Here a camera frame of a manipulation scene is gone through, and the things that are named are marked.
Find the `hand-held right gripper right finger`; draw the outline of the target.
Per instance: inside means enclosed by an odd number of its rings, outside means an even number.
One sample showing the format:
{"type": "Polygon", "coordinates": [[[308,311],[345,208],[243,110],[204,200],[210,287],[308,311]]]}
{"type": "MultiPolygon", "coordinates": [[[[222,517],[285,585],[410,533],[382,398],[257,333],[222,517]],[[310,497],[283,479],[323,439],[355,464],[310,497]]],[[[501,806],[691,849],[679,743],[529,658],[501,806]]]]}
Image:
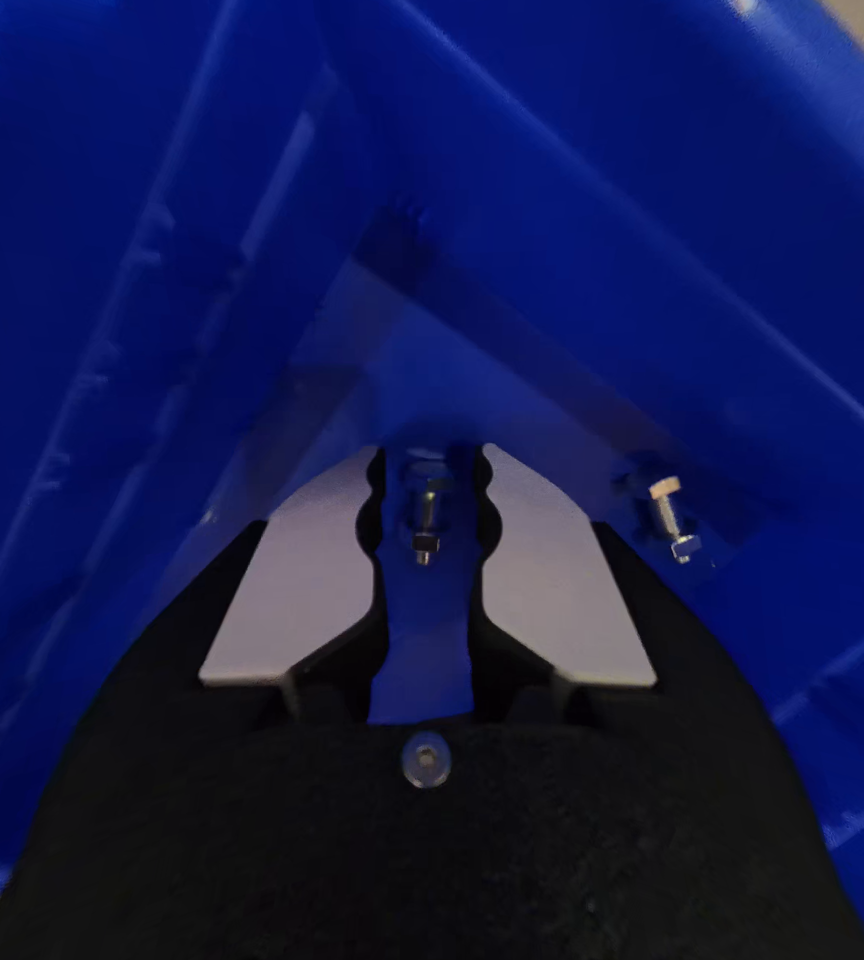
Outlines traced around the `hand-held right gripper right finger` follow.
{"type": "Polygon", "coordinates": [[[659,682],[588,514],[501,449],[475,455],[477,561],[467,649],[476,718],[509,719],[536,697],[554,719],[581,690],[653,692],[659,682]]]}

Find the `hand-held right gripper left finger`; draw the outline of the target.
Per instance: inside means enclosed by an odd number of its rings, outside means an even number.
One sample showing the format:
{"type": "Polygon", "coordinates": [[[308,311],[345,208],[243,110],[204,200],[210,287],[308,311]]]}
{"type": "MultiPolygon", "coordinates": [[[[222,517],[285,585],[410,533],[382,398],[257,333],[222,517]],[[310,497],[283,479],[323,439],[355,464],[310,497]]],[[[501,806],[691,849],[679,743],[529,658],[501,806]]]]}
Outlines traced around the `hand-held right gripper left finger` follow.
{"type": "Polygon", "coordinates": [[[322,690],[368,720],[388,655],[385,492],[385,452],[364,446],[270,513],[199,667],[205,687],[275,688],[296,718],[322,690]]]}

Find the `medium steel bolt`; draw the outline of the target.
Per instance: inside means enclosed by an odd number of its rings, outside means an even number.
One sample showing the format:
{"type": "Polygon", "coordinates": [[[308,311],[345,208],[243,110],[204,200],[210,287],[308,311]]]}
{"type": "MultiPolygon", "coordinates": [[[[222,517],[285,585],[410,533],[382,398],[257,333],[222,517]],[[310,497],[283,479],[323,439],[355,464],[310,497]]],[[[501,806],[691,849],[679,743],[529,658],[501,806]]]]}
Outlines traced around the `medium steel bolt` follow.
{"type": "MultiPolygon", "coordinates": [[[[676,537],[682,534],[699,535],[695,531],[694,524],[686,519],[679,509],[678,495],[680,492],[681,480],[679,476],[674,474],[668,474],[656,479],[646,488],[648,507],[654,525],[654,532],[666,544],[669,551],[670,542],[676,537]]],[[[689,565],[695,554],[689,563],[680,564],[680,566],[689,565]]]]}

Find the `short thick steel bolt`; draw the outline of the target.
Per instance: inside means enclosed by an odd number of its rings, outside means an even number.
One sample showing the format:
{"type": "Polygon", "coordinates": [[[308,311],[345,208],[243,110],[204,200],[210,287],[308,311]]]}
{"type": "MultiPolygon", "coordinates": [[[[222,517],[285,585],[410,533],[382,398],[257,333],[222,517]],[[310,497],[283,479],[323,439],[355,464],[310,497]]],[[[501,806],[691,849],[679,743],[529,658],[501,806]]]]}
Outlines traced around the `short thick steel bolt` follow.
{"type": "Polygon", "coordinates": [[[400,535],[413,554],[415,564],[428,569],[438,558],[436,554],[417,554],[411,549],[414,532],[434,532],[442,539],[448,527],[448,501],[454,476],[445,458],[422,458],[407,462],[400,474],[405,492],[405,505],[400,515],[400,535]]]}

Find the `blue plastic bin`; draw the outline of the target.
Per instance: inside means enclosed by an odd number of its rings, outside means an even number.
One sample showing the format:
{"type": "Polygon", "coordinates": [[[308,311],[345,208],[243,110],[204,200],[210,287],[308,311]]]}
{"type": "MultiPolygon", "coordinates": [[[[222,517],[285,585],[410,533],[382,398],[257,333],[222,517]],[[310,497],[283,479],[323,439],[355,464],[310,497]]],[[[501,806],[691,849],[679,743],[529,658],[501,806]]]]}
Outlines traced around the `blue plastic bin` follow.
{"type": "Polygon", "coordinates": [[[409,421],[682,471],[646,556],[864,897],[864,38],[832,2],[0,2],[0,890],[208,539],[409,421]]]}

